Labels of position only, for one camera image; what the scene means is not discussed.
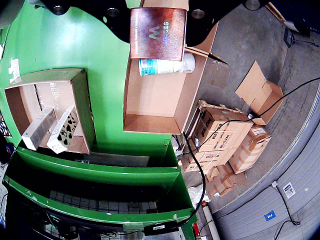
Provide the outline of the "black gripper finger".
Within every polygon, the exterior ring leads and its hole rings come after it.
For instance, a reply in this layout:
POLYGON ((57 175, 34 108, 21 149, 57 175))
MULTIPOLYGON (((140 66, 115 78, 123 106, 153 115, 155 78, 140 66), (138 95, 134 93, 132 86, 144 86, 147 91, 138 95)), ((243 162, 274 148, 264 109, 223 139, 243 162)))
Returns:
POLYGON ((256 11, 268 0, 190 0, 186 18, 186 44, 194 47, 201 44, 214 25, 239 5, 256 11))
POLYGON ((131 9, 125 0, 43 0, 42 3, 58 16, 71 7, 78 8, 104 23, 123 42, 130 42, 131 9))

